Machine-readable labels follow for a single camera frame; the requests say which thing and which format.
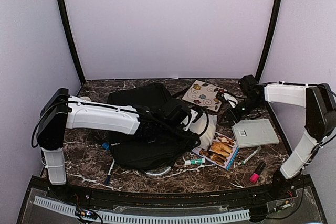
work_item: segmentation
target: marker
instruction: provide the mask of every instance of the marker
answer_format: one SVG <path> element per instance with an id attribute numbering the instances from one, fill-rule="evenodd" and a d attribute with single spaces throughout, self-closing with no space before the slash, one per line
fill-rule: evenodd
<path id="1" fill-rule="evenodd" d="M 245 165 L 247 161 L 249 161 L 254 155 L 256 155 L 261 150 L 261 146 L 259 146 L 251 155 L 249 155 L 243 162 L 238 165 Z"/>
<path id="2" fill-rule="evenodd" d="M 264 162 L 260 162 L 260 164 L 258 165 L 257 169 L 255 169 L 255 171 L 253 172 L 250 181 L 252 183 L 256 183 L 258 178 L 260 177 L 261 172 L 264 170 L 266 164 Z"/>
<path id="3" fill-rule="evenodd" d="M 205 163 L 205 158 L 186 160 L 184 161 L 185 165 L 200 165 Z"/>
<path id="4" fill-rule="evenodd" d="M 106 177 L 106 179 L 105 179 L 104 185 L 108 185 L 109 182 L 110 182 L 111 172 L 112 172 L 112 169 L 113 169 L 113 167 L 114 167 L 114 163 L 115 163 L 115 160 L 113 159 L 112 164 L 111 164 L 111 166 L 110 166 L 109 173 L 107 173 L 107 177 Z"/>

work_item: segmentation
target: barcode label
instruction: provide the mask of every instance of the barcode label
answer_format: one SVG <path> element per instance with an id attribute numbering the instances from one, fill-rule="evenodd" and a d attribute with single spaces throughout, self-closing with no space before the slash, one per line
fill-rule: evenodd
<path id="1" fill-rule="evenodd" d="M 245 131 L 238 131 L 239 132 L 239 136 L 246 136 L 246 132 Z"/>

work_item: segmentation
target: white bag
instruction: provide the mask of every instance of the white bag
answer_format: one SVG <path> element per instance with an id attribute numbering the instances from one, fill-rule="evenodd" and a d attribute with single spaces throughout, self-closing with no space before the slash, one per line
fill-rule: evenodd
<path id="1" fill-rule="evenodd" d="M 206 132 L 199 138 L 201 140 L 201 144 L 199 148 L 207 150 L 209 146 L 212 145 L 212 141 L 215 136 L 216 132 L 216 125 L 217 125 L 217 116 L 216 115 L 209 115 L 209 126 Z M 206 115 L 203 113 L 203 115 L 200 117 L 200 119 L 197 120 L 196 123 L 192 123 L 189 127 L 189 129 L 197 134 L 201 134 L 206 126 Z"/>

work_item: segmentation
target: green glue stick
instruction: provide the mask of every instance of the green glue stick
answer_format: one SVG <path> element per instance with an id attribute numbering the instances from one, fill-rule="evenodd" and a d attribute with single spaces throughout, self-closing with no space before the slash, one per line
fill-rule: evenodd
<path id="1" fill-rule="evenodd" d="M 200 165 L 200 164 L 204 164 L 204 163 L 205 163 L 205 158 L 185 160 L 184 161 L 185 165 Z"/>

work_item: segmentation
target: pink marker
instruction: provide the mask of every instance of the pink marker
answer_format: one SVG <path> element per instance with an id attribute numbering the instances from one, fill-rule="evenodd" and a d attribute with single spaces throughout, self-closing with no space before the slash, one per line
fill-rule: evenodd
<path id="1" fill-rule="evenodd" d="M 258 178 L 260 177 L 261 172 L 264 170 L 266 164 L 264 162 L 260 162 L 260 164 L 258 165 L 257 169 L 255 169 L 255 171 L 253 172 L 250 181 L 252 183 L 256 183 Z"/>

